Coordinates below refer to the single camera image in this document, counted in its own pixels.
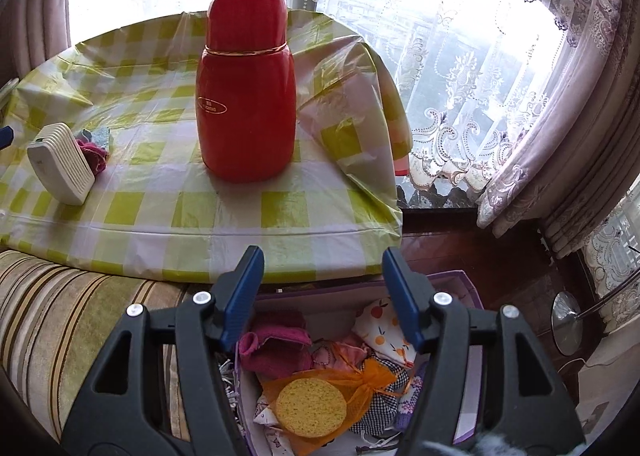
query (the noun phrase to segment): black and white gingham fabric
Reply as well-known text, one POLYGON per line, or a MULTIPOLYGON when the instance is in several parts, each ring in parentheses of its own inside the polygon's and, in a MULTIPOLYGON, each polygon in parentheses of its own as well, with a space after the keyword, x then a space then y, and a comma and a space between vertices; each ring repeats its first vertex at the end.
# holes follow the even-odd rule
MULTIPOLYGON (((396 375, 396 381, 387 386, 385 391, 403 392, 407 383, 409 383, 409 374, 406 370, 399 364, 389 360, 380 359, 376 356, 372 358, 389 368, 389 370, 396 375)), ((396 414, 398 413, 398 400, 399 398, 394 396, 387 396, 386 394, 375 392, 369 410, 359 422, 354 423, 350 427, 350 430, 357 434, 364 432, 372 436, 382 436, 384 430, 390 425, 393 425, 396 414)))

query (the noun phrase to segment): metal lamp base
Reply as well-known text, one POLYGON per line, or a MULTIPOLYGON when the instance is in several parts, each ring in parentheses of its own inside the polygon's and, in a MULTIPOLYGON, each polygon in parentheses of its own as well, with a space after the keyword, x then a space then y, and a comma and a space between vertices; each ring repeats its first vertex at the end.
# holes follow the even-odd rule
POLYGON ((551 309, 551 330, 554 342, 565 356, 578 351, 582 343, 582 320, 578 319, 580 306, 569 292, 560 292, 551 309))

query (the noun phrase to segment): orange organza pouch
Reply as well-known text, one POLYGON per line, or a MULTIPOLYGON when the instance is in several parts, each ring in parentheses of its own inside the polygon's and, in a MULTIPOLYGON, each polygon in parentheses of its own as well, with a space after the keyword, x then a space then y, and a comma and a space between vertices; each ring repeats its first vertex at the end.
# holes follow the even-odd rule
POLYGON ((362 371, 355 370, 353 373, 332 369, 309 370, 296 373, 289 378, 262 382, 264 396, 272 406, 276 416, 278 411, 276 410, 275 402, 278 395, 287 384, 299 378, 321 378, 338 388, 347 402, 347 417, 337 430, 322 438, 302 438, 302 436, 286 431, 287 438, 289 438, 291 448, 296 453, 296 456, 306 456, 322 447, 325 443, 340 436, 369 410, 373 393, 393 394, 384 389, 396 381, 396 376, 388 368, 375 359, 367 359, 364 361, 362 371))

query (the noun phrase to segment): gold oval logo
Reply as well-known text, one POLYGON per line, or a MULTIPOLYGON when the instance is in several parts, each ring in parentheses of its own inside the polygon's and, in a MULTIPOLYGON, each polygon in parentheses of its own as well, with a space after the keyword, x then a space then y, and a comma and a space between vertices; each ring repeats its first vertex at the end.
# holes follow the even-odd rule
POLYGON ((224 113, 226 106, 222 102, 212 101, 204 97, 198 97, 198 104, 207 113, 224 113))

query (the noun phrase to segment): silver bolt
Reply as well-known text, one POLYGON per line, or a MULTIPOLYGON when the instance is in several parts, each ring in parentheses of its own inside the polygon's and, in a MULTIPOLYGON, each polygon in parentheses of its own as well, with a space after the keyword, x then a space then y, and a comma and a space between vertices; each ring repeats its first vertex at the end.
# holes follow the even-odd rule
POLYGON ((438 292, 433 296, 433 300, 441 306, 447 306, 453 303, 453 297, 450 296, 447 292, 438 292))
POLYGON ((520 315, 520 310, 513 305, 506 305, 502 307, 502 313, 509 319, 516 319, 516 317, 520 315))
POLYGON ((127 306, 127 315, 129 317, 137 317, 144 311, 145 307, 140 303, 133 303, 133 305, 127 306))
POLYGON ((193 302, 196 305, 206 305, 209 301, 211 301, 209 292, 197 292, 193 295, 193 302))

